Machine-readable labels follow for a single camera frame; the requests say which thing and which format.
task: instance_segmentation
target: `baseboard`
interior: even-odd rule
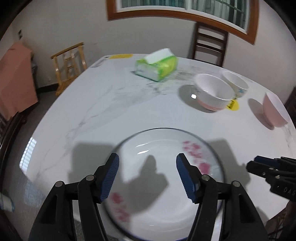
[[[50,91],[56,91],[58,88],[59,84],[52,84],[52,85],[47,85],[47,86],[43,86],[43,87],[39,87],[36,90],[37,94],[41,94],[41,93],[45,93],[45,92],[50,92]]]

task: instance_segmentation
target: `tissue pack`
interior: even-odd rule
[[[178,58],[169,49],[163,49],[137,60],[135,73],[154,81],[161,81],[177,68],[177,64]]]

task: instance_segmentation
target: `metal pin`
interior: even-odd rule
[[[86,180],[87,181],[92,181],[94,179],[94,175],[88,175],[87,177],[86,177]]]
[[[240,186],[240,183],[238,181],[234,181],[232,184],[233,184],[233,186],[235,186],[237,188]]]
[[[63,186],[63,182],[62,182],[62,181],[57,181],[57,182],[55,183],[55,186],[56,186],[57,188],[59,188],[59,187]]]
[[[208,175],[202,175],[202,179],[204,181],[208,181],[210,179],[210,177]]]

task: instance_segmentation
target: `pink cloth cover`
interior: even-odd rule
[[[17,42],[0,60],[0,113],[6,120],[38,101],[31,71],[31,52]]]

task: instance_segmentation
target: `white tissue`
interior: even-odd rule
[[[174,56],[174,54],[170,51],[170,49],[166,48],[166,49],[160,49],[151,54],[148,54],[144,57],[144,59],[148,64],[153,64],[158,62],[159,60],[162,60],[170,56]]]

